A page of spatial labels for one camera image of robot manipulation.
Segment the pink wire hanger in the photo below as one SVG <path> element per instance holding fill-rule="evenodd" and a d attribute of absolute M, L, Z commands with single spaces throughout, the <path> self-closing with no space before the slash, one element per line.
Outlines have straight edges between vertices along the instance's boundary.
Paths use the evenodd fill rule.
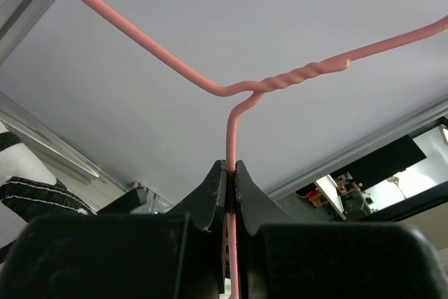
<path fill-rule="evenodd" d="M 235 206 L 235 179 L 236 179 L 236 147 L 237 127 L 240 116 L 253 108 L 268 92 L 283 90 L 292 85 L 297 85 L 309 78 L 315 78 L 321 74 L 333 74 L 344 71 L 356 60 L 369 57 L 387 50 L 393 50 L 420 40 L 435 36 L 447 29 L 447 18 L 442 18 L 422 28 L 400 34 L 389 39 L 371 43 L 338 55 L 326 58 L 319 62 L 310 62 L 291 71 L 269 76 L 261 81 L 240 81 L 231 85 L 219 85 L 210 81 L 207 77 L 191 69 L 187 64 L 173 56 L 169 51 L 158 45 L 154 40 L 126 20 L 121 14 L 102 0 L 80 0 L 90 7 L 106 21 L 119 29 L 151 55 L 166 64 L 170 69 L 184 77 L 187 81 L 196 85 L 201 90 L 217 97 L 232 97 L 243 92 L 249 93 L 249 97 L 232 108 L 227 118 L 225 136 L 225 163 L 227 170 L 227 211 L 224 224 L 223 238 L 223 264 L 230 267 L 231 298 L 240 298 L 240 276 L 237 261 L 237 215 Z"/>

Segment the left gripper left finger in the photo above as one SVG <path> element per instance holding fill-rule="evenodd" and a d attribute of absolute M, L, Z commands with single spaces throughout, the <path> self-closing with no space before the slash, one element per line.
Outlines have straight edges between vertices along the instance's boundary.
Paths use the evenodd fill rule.
<path fill-rule="evenodd" d="M 42 216 L 1 271 L 2 298 L 217 298 L 224 291 L 227 172 L 164 214 Z"/>

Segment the newspaper print trousers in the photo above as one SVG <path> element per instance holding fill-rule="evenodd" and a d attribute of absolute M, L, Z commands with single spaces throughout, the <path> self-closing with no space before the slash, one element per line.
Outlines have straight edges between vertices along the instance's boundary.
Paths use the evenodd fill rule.
<path fill-rule="evenodd" d="M 34 218 L 95 215 L 18 135 L 1 124 L 1 248 L 10 245 Z"/>

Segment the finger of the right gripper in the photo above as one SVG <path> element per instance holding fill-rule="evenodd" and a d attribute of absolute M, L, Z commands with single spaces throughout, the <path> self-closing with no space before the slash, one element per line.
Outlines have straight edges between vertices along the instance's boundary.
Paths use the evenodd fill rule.
<path fill-rule="evenodd" d="M 147 190 L 136 187 L 97 211 L 97 214 L 130 214 L 147 203 Z"/>

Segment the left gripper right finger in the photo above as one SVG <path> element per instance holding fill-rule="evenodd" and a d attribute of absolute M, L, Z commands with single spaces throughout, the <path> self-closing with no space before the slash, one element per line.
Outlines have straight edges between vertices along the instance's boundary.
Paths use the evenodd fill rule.
<path fill-rule="evenodd" d="M 446 298 L 435 248 L 398 223 L 301 222 L 236 164 L 242 298 Z"/>

